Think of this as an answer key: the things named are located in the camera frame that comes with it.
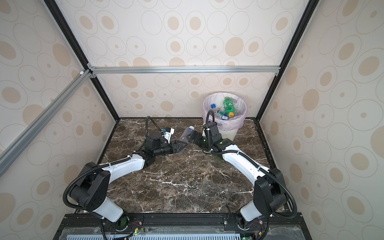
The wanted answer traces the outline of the small crushed bottle blue cap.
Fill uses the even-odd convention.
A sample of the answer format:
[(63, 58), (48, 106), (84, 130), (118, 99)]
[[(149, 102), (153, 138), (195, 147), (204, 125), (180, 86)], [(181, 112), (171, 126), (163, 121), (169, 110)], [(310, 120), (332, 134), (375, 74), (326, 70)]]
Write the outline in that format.
[(221, 119), (227, 121), (230, 117), (228, 113), (225, 112), (219, 112)]

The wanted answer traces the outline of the horizontal aluminium rail back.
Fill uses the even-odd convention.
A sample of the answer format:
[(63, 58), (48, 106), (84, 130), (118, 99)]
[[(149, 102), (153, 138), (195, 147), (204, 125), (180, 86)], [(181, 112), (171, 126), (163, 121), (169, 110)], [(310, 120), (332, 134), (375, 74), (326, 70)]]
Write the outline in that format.
[(92, 67), (95, 74), (278, 73), (279, 66)]

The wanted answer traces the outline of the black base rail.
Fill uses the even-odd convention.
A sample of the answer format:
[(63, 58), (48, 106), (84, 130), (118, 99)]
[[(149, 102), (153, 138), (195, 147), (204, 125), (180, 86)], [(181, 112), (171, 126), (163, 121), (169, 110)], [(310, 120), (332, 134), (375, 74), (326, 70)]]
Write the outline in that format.
[(55, 240), (309, 240), (301, 215), (257, 218), (241, 228), (230, 213), (128, 214), (112, 223), (90, 214), (64, 216)]

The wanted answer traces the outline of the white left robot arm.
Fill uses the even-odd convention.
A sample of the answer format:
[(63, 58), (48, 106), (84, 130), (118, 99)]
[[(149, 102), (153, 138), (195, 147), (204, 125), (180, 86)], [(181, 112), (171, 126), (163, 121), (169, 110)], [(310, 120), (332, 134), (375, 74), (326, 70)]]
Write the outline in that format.
[(107, 197), (107, 190), (113, 181), (133, 172), (149, 167), (157, 156), (182, 152), (188, 140), (168, 140), (164, 134), (149, 134), (142, 148), (124, 159), (96, 165), (88, 163), (82, 172), (67, 186), (63, 193), (66, 206), (94, 213), (101, 219), (124, 224), (128, 221), (125, 211)]

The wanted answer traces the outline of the clear bottle purple tint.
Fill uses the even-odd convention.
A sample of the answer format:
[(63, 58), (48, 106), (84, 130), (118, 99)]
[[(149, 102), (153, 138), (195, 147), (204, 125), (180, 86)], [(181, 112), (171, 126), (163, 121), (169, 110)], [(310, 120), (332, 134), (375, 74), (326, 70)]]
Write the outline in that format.
[(188, 128), (186, 128), (184, 130), (181, 137), (179, 138), (179, 141), (188, 144), (190, 142), (191, 136), (192, 136), (194, 131), (195, 131), (195, 128), (193, 126), (189, 126)]

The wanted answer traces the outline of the green bottle yellow cap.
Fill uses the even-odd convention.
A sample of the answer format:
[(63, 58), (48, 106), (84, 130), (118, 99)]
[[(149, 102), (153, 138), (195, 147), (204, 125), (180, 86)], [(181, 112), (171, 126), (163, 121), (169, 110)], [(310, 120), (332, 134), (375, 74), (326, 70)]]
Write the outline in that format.
[(230, 118), (234, 117), (235, 104), (232, 98), (226, 97), (223, 101), (223, 107), (225, 113), (229, 114)]

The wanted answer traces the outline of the pink bin liner bag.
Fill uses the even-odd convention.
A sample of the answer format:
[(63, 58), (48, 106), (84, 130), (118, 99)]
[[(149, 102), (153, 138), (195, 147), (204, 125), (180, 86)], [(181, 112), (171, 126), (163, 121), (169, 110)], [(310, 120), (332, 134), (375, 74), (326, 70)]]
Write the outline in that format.
[(246, 102), (240, 97), (230, 93), (214, 93), (207, 96), (203, 101), (202, 117), (204, 121), (207, 116), (212, 121), (213, 111), (214, 120), (222, 131), (232, 131), (240, 129), (244, 125), (248, 113)]

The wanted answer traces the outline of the green bottle upper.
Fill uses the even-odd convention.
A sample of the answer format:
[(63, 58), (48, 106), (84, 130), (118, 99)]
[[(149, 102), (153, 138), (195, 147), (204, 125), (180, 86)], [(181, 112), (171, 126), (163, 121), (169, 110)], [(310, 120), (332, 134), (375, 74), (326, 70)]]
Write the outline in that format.
[(200, 143), (201, 143), (201, 148), (206, 151), (206, 152), (209, 152), (211, 150), (211, 145), (210, 145), (210, 142), (209, 140), (203, 138), (202, 140), (200, 140)]

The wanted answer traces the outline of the aluminium rail left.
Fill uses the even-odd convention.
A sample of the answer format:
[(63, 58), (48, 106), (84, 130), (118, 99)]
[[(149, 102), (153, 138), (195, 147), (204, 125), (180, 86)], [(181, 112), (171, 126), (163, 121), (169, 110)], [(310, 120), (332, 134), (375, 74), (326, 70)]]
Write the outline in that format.
[(59, 112), (75, 91), (91, 76), (90, 70), (83, 70), (49, 105), (42, 113), (9, 145), (1, 154), (1, 175), (3, 175), (32, 140)]

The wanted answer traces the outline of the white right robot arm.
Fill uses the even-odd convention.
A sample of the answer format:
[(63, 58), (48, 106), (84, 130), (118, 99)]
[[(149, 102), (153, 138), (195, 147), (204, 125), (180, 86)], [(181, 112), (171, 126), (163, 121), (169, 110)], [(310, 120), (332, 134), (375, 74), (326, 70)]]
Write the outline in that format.
[(207, 122), (203, 134), (190, 126), (183, 137), (206, 154), (221, 157), (233, 165), (254, 185), (253, 200), (237, 212), (239, 221), (249, 223), (258, 217), (270, 216), (287, 202), (291, 203), (292, 212), (280, 216), (293, 218), (297, 215), (296, 201), (286, 186), (282, 172), (257, 163), (232, 140), (222, 138), (215, 122)]

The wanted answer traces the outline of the white waste bin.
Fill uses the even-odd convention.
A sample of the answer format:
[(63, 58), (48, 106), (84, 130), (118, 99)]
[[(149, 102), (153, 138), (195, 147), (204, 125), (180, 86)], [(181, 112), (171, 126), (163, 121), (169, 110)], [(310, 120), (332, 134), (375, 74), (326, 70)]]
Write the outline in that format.
[(233, 129), (233, 130), (225, 131), (225, 130), (219, 129), (219, 132), (222, 135), (223, 139), (229, 139), (229, 140), (233, 141), (237, 135), (238, 130), (239, 129)]

